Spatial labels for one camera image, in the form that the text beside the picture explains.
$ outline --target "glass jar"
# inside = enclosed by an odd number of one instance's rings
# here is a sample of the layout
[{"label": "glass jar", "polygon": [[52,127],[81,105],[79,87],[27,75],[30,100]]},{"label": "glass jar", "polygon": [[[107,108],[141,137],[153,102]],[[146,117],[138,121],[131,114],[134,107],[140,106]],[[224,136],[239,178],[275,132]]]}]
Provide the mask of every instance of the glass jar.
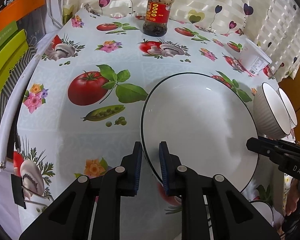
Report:
[{"label": "glass jar", "polygon": [[148,0],[146,20],[142,27],[144,34],[154,37],[166,34],[173,2],[174,0]]}]

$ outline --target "heart-patterned curtain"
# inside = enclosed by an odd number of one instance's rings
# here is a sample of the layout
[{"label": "heart-patterned curtain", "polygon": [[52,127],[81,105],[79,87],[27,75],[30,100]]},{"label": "heart-patterned curtain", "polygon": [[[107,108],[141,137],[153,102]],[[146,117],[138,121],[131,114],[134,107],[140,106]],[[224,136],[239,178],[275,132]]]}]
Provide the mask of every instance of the heart-patterned curtain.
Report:
[{"label": "heart-patterned curtain", "polygon": [[[64,0],[63,22],[83,6],[111,17],[144,16],[147,0]],[[175,0],[170,18],[228,35],[245,33],[272,59],[277,81],[300,65],[300,9],[294,0]]]}]

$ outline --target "bowl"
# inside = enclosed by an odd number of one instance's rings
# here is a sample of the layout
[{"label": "bowl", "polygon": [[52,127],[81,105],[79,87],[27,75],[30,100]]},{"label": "bowl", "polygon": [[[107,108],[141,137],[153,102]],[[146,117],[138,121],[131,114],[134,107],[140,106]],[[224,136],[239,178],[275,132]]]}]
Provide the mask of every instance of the bowl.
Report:
[{"label": "bowl", "polygon": [[279,96],[281,97],[283,104],[286,107],[286,110],[288,112],[288,116],[290,119],[290,126],[291,126],[291,128],[295,128],[298,124],[296,112],[294,111],[293,106],[292,106],[288,96],[281,88],[278,89],[278,93],[279,93]]},{"label": "bowl", "polygon": [[253,116],[257,130],[271,139],[281,139],[291,132],[286,107],[278,93],[263,83],[253,100]]}]

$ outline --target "red label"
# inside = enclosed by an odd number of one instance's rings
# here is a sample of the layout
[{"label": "red label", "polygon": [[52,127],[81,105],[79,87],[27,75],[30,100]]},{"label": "red label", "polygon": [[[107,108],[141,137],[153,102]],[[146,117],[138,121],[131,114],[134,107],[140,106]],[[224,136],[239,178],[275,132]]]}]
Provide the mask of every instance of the red label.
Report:
[{"label": "red label", "polygon": [[148,2],[146,20],[155,23],[167,23],[171,6]]}]

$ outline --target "table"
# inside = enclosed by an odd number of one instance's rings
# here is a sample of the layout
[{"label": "table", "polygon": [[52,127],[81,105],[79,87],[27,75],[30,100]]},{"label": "table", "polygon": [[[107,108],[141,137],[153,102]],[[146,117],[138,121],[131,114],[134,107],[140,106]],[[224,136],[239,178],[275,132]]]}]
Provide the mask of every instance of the table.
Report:
[{"label": "table", "polygon": [[[18,119],[28,162],[21,174],[42,176],[35,186],[40,195],[55,199],[81,174],[102,175],[131,154],[134,142],[140,140],[144,100],[164,77],[198,72],[227,85],[222,78],[226,76],[237,82],[250,111],[259,85],[267,82],[278,88],[267,69],[253,76],[235,60],[245,43],[242,31],[220,35],[169,20],[167,34],[154,38],[138,30],[143,25],[138,18],[114,19],[83,8],[42,56]],[[259,161],[247,198],[272,202],[267,190],[272,169],[268,160]],[[27,185],[34,187],[30,180]],[[22,229],[42,210],[34,204],[27,204],[26,210],[19,207]],[[180,210],[178,199],[164,195],[143,158],[138,195],[122,198],[121,239],[173,239],[181,232]],[[47,228],[41,234],[48,238],[51,232]]]}]

